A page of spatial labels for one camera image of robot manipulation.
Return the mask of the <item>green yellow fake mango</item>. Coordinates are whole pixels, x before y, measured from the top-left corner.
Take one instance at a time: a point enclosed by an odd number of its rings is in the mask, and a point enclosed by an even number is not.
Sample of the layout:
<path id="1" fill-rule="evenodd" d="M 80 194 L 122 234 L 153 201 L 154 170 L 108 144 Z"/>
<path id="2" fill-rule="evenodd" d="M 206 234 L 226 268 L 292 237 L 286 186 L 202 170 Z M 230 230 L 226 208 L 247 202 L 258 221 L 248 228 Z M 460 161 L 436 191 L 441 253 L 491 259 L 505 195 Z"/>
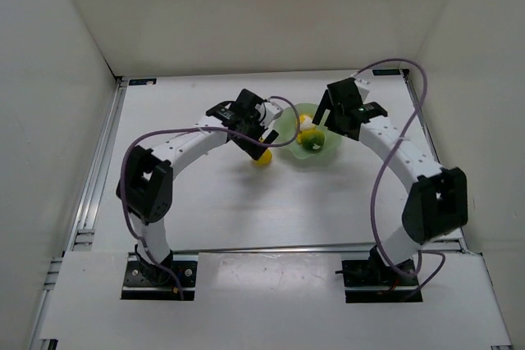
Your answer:
<path id="1" fill-rule="evenodd" d="M 319 151 L 324 147 L 324 144 L 325 135 L 320 130 L 305 130 L 301 133 L 300 145 L 307 151 Z"/>

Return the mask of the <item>peeled fake lemon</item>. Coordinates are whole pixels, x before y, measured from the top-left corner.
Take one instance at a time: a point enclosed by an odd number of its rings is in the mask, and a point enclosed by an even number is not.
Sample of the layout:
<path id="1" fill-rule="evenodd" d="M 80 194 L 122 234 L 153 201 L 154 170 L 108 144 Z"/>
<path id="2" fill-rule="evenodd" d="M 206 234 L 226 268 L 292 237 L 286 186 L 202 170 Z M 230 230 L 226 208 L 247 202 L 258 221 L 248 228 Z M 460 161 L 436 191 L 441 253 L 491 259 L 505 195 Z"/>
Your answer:
<path id="1" fill-rule="evenodd" d="M 299 116 L 299 132 L 296 137 L 297 143 L 302 142 L 304 132 L 315 129 L 316 125 L 313 123 L 313 118 L 309 114 L 301 114 Z"/>

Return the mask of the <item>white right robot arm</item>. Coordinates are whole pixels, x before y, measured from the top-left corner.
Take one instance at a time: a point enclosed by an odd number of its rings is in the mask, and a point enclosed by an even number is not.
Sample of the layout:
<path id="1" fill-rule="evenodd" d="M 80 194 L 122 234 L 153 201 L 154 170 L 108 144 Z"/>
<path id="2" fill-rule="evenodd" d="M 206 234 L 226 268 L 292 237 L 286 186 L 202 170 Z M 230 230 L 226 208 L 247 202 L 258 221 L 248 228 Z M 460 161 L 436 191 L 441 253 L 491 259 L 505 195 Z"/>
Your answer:
<path id="1" fill-rule="evenodd" d="M 391 170 L 404 186 L 408 197 L 401 225 L 387 239 L 379 236 L 377 197 L 371 196 L 375 245 L 368 265 L 378 275 L 406 275 L 403 263 L 434 239 L 467 224 L 467 177 L 458 167 L 444 168 L 406 139 L 406 131 L 392 123 L 384 107 L 364 101 L 367 95 L 368 89 L 355 78 L 328 84 L 313 122 L 372 150 L 382 160 L 378 174 Z"/>

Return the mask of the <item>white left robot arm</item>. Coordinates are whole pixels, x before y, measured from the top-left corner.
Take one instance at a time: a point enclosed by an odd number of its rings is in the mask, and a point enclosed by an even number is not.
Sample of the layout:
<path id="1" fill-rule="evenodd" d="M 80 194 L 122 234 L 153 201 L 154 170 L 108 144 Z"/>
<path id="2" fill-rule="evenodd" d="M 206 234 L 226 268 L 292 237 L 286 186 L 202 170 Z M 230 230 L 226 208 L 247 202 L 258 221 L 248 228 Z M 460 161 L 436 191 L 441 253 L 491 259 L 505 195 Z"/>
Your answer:
<path id="1" fill-rule="evenodd" d="M 171 138 L 157 146 L 144 148 L 138 141 L 131 144 L 121 165 L 116 195 L 145 270 L 166 274 L 171 269 L 164 218 L 172 205 L 176 177 L 200 157 L 229 142 L 259 159 L 278 136 L 270 125 L 281 113 L 278 104 L 244 89 L 236 100 L 208 109 L 189 128 L 171 131 Z"/>

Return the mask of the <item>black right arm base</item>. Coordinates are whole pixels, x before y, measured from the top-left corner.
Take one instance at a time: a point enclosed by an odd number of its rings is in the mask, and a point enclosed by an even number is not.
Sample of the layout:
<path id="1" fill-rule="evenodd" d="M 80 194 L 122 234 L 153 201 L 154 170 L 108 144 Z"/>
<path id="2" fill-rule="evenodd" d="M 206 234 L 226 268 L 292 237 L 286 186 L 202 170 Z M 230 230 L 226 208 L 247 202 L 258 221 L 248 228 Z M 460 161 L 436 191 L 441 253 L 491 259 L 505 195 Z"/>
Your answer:
<path id="1" fill-rule="evenodd" d="M 366 260 L 346 259 L 336 271 L 342 275 L 347 303 L 422 302 L 416 276 L 400 275 L 387 265 L 374 246 Z"/>

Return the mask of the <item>yellow fake pear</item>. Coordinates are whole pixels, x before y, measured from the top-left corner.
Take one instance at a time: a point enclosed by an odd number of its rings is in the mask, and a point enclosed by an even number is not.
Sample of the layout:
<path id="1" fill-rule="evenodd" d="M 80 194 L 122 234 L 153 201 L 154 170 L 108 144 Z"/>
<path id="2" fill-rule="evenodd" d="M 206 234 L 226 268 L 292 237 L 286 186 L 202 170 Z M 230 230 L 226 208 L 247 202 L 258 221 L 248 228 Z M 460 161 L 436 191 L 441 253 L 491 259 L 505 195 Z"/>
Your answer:
<path id="1" fill-rule="evenodd" d="M 269 166 L 272 163 L 272 158 L 272 151 L 270 149 L 266 149 L 259 159 L 253 160 L 253 164 L 259 167 Z"/>

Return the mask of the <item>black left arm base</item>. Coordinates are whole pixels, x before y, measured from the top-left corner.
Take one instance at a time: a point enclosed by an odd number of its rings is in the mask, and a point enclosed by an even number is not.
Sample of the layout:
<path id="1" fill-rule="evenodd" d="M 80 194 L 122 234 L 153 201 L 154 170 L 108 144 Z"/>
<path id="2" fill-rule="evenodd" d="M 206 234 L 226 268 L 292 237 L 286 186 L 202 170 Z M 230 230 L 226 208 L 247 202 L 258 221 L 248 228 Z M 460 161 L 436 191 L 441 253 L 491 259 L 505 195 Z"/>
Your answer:
<path id="1" fill-rule="evenodd" d="M 121 286 L 121 299 L 138 301 L 186 301 L 195 297 L 198 273 L 198 256 L 174 254 L 171 271 L 180 282 L 182 291 L 173 277 L 156 266 L 143 263 L 135 253 L 130 253 Z"/>

